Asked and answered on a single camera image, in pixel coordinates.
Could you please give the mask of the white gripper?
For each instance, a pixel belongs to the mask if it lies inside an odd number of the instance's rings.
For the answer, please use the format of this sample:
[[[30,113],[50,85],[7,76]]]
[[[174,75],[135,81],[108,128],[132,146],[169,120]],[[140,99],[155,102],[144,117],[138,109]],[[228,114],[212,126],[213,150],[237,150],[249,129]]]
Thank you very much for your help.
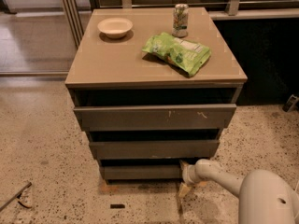
[[[219,164],[207,159],[200,159],[195,164],[180,160],[179,165],[182,170],[182,183],[178,189],[179,198],[184,198],[192,189],[191,186],[203,180],[209,180],[214,173],[219,171]]]

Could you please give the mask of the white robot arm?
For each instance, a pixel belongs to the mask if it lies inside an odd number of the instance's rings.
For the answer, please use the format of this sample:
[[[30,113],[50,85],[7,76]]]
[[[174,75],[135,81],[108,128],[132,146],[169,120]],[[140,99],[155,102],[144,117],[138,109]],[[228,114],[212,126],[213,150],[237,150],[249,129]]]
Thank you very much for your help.
[[[181,161],[180,167],[179,197],[202,181],[214,181],[238,199],[238,224],[299,224],[299,194],[275,173],[254,170],[241,177],[206,159]]]

